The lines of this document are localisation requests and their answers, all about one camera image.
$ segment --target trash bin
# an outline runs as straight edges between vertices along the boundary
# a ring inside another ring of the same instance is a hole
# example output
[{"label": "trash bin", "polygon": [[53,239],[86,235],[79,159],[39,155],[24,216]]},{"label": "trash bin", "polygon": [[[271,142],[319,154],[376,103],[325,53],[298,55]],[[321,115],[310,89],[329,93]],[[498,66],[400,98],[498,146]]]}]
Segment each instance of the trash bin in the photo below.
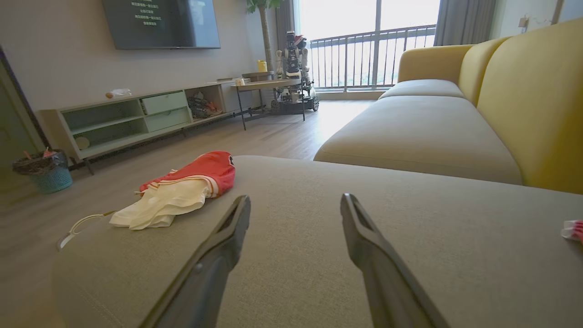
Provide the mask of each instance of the trash bin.
[{"label": "trash bin", "polygon": [[67,156],[60,149],[45,151],[12,163],[12,170],[28,176],[43,194],[56,193],[73,184]]}]

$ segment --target plant trunk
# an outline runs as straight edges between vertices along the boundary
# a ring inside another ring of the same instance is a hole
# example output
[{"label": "plant trunk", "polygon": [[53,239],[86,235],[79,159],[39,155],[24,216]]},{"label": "plant trunk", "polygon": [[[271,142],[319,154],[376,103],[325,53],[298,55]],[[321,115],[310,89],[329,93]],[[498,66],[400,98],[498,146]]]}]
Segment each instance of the plant trunk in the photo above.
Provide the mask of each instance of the plant trunk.
[{"label": "plant trunk", "polygon": [[267,62],[267,70],[273,71],[271,64],[271,43],[269,42],[269,25],[267,25],[267,14],[265,6],[257,6],[259,15],[261,16],[261,27],[263,27],[263,44],[265,45],[265,61]]}]

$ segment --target balcony railing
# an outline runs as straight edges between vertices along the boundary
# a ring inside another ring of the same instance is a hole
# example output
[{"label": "balcony railing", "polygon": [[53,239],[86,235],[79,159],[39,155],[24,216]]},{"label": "balcony railing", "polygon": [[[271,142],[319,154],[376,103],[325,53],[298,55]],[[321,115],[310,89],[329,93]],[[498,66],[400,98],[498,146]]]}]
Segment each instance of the balcony railing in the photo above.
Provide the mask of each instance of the balcony railing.
[{"label": "balcony railing", "polygon": [[425,25],[310,41],[316,89],[376,89],[393,86],[405,50],[432,47],[436,26]]}]

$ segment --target tv stand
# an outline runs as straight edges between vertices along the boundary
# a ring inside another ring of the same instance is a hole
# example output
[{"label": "tv stand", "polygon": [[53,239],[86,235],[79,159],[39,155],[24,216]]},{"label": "tv stand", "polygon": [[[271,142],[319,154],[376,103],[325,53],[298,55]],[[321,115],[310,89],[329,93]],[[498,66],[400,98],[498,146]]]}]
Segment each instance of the tv stand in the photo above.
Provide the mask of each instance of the tv stand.
[{"label": "tv stand", "polygon": [[[40,113],[53,136],[55,148],[63,149],[73,164],[84,162],[93,174],[91,158],[177,131],[186,137],[186,128],[238,115],[233,85],[234,81],[219,81]],[[193,117],[187,97],[198,92],[213,102],[220,113],[208,118]]]}]

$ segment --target curtain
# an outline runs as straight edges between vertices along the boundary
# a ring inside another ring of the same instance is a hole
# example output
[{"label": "curtain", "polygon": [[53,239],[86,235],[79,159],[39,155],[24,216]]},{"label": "curtain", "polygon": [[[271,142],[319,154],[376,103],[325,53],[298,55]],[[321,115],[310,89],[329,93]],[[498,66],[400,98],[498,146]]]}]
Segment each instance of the curtain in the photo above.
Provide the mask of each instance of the curtain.
[{"label": "curtain", "polygon": [[496,0],[441,0],[435,46],[487,41]]},{"label": "curtain", "polygon": [[284,0],[279,8],[275,9],[275,19],[278,34],[278,49],[286,48],[287,31],[294,30],[294,1]]}]

